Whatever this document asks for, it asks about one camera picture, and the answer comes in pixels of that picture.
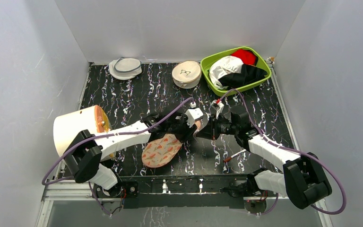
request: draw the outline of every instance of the black marbled surface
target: black marbled surface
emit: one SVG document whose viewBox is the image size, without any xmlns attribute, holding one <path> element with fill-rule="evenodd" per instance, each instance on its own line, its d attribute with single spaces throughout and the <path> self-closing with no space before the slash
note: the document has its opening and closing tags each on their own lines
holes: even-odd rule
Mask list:
<svg viewBox="0 0 363 227">
<path fill-rule="evenodd" d="M 172 80 L 176 63 L 143 64 L 142 74 L 134 79 L 121 81 L 109 74 L 107 65 L 90 68 L 81 108 L 101 106 L 109 117 L 112 128 L 135 123 L 143 115 L 173 109 L 184 99 L 193 96 L 208 121 L 210 102 L 218 97 L 208 87 L 204 77 L 192 89 L 178 88 Z M 292 141 L 271 80 L 261 86 L 243 92 L 248 109 L 257 125 L 266 134 L 284 146 L 292 147 Z M 223 113 L 229 117 L 229 107 L 242 105 L 240 97 L 224 99 Z M 275 167 L 261 157 L 248 152 L 234 158 L 228 164 L 223 159 L 240 151 L 233 136 L 222 135 L 215 142 L 195 138 L 184 143 L 173 160 L 161 168 L 147 168 L 141 162 L 145 144 L 118 152 L 113 168 L 121 176 L 137 175 L 214 175 L 250 173 L 260 167 L 275 171 Z"/>
</svg>

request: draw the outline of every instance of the black cloth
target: black cloth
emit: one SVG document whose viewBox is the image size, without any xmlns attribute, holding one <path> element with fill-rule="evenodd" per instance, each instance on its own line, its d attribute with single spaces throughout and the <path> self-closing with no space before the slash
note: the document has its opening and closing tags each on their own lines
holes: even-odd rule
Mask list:
<svg viewBox="0 0 363 227">
<path fill-rule="evenodd" d="M 255 67 L 253 65 L 242 65 L 241 73 L 230 73 L 222 76 L 219 82 L 223 87 L 239 88 L 248 84 L 252 84 L 259 80 L 262 80 L 267 75 L 267 72 L 263 69 Z"/>
</svg>

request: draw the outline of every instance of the white cloth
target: white cloth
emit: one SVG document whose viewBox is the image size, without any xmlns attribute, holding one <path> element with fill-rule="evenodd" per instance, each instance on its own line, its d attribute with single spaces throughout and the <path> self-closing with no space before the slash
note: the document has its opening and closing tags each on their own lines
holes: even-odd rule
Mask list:
<svg viewBox="0 0 363 227">
<path fill-rule="evenodd" d="M 209 69 L 209 78 L 212 84 L 218 89 L 226 89 L 219 82 L 219 79 L 230 73 L 241 73 L 243 61 L 234 56 L 226 56 L 215 62 Z"/>
</svg>

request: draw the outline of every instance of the green plastic tray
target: green plastic tray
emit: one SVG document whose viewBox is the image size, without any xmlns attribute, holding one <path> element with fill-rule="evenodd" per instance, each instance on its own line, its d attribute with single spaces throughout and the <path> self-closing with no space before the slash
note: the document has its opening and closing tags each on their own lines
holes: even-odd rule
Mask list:
<svg viewBox="0 0 363 227">
<path fill-rule="evenodd" d="M 201 69 L 202 69 L 202 73 L 204 74 L 205 80 L 207 80 L 207 83 L 208 83 L 209 87 L 214 91 L 214 93 L 217 96 L 223 96 L 227 92 L 227 90 L 219 90 L 219 89 L 217 89 L 212 84 L 211 79 L 209 78 L 209 75 L 208 75 L 209 74 L 208 71 L 209 71 L 209 69 L 211 68 L 211 66 L 216 61 L 218 61 L 219 59 L 221 59 L 221 58 L 223 58 L 225 56 L 228 56 L 228 55 L 236 52 L 239 49 L 252 51 L 258 57 L 258 63 L 257 63 L 256 66 L 258 68 L 261 68 L 261 69 L 265 70 L 267 72 L 267 75 L 262 80 L 259 80 L 259 81 L 255 82 L 255 83 L 252 83 L 252 84 L 245 85 L 243 87 L 239 87 L 237 89 L 238 91 L 243 92 L 243 91 L 246 91 L 246 90 L 251 89 L 253 87 L 259 86 L 260 84 L 262 84 L 263 82 L 265 82 L 267 79 L 269 79 L 270 76 L 272 75 L 272 72 L 271 72 L 269 66 L 266 64 L 266 62 L 261 58 L 261 56 L 257 52 L 255 52 L 255 50 L 253 50 L 250 47 L 242 46 L 242 47 L 237 47 L 237 48 L 234 48 L 234 49 L 230 49 L 230 50 L 227 50 L 227 51 L 223 51 L 223 52 L 219 52 L 219 53 L 213 54 L 211 56 L 208 56 L 208 57 L 204 58 L 201 61 Z M 236 92 L 235 91 L 232 91 L 229 94 L 227 94 L 227 96 L 231 96 L 231 95 L 234 95 L 234 94 L 236 94 Z"/>
</svg>

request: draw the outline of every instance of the white wall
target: white wall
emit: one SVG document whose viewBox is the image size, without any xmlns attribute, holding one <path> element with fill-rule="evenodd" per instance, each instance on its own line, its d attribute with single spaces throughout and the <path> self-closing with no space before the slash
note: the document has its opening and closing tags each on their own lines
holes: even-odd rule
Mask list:
<svg viewBox="0 0 363 227">
<path fill-rule="evenodd" d="M 238 46 L 275 56 L 305 0 L 56 0 L 89 62 L 201 60 Z"/>
<path fill-rule="evenodd" d="M 53 120 L 75 110 L 87 69 L 53 0 L 0 0 L 0 226 L 35 225 Z"/>
<path fill-rule="evenodd" d="M 342 180 L 346 211 L 334 227 L 363 226 L 363 1 L 307 0 L 276 57 L 299 146 Z M 327 199 L 328 210 L 341 194 Z"/>
</svg>

